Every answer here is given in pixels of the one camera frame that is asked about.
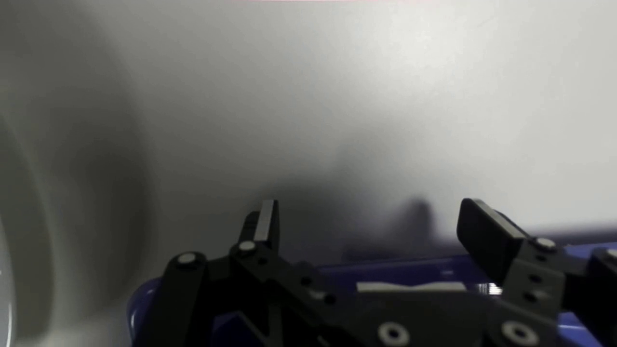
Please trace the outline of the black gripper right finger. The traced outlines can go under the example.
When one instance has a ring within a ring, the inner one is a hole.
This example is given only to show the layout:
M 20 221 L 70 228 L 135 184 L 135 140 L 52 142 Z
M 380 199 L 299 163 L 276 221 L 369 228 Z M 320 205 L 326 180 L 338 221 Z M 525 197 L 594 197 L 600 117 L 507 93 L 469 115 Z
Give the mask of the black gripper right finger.
M 573 313 L 604 347 L 617 347 L 617 261 L 614 248 L 577 259 L 533 238 L 480 199 L 465 199 L 459 244 L 502 290 L 488 311 L 482 347 L 569 347 L 560 315 Z

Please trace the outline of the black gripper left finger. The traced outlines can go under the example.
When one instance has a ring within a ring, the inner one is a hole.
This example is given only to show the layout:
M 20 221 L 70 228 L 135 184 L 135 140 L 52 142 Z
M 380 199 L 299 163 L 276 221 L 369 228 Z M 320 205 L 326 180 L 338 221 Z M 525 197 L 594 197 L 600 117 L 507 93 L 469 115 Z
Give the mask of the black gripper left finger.
M 280 209 L 265 201 L 226 257 L 174 257 L 149 309 L 149 347 L 211 347 L 224 315 L 239 315 L 265 347 L 361 347 L 353 302 L 282 259 L 278 242 Z

